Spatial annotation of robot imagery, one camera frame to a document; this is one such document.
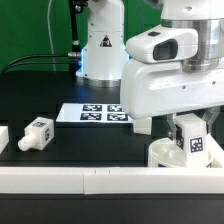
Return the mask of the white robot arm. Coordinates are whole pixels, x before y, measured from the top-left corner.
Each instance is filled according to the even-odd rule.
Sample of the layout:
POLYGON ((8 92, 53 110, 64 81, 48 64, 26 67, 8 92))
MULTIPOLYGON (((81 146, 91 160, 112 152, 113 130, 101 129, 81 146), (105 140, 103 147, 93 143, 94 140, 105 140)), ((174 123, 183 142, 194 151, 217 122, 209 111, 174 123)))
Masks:
POLYGON ((224 105, 224 0, 145 0, 159 25, 123 40, 121 0, 87 0, 84 82, 119 85, 134 120, 203 109, 211 125, 224 105))

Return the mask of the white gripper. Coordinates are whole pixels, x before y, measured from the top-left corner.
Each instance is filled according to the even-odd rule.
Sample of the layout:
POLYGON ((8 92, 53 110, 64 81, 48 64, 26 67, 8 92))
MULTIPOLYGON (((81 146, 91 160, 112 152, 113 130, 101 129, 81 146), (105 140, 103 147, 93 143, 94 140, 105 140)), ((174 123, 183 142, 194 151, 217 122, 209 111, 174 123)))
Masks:
POLYGON ((198 33, 193 29, 153 28, 129 39, 126 51, 131 59, 121 78, 123 110, 133 119, 168 114, 168 136, 175 140, 175 113, 207 108, 202 119, 211 134, 224 105, 224 57, 216 69, 184 72, 181 61, 197 50, 198 33))

